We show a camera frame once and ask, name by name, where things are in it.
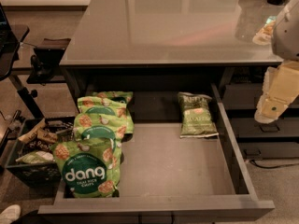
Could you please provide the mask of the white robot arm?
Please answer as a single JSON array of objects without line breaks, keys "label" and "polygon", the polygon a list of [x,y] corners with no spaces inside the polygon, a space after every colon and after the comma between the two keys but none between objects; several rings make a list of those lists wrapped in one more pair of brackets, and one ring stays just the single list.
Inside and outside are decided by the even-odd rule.
[{"label": "white robot arm", "polygon": [[253,38],[257,45],[270,45],[283,62],[268,67],[254,118],[268,124],[279,118],[299,96],[299,0],[290,0],[278,15]]}]

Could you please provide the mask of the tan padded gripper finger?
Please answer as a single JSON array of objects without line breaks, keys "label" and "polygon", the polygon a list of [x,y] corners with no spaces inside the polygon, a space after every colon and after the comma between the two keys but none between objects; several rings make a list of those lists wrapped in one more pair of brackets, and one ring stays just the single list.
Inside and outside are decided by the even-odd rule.
[{"label": "tan padded gripper finger", "polygon": [[263,79],[263,94],[254,118],[268,124],[279,118],[299,95],[299,62],[285,60],[277,68],[268,67]]}]

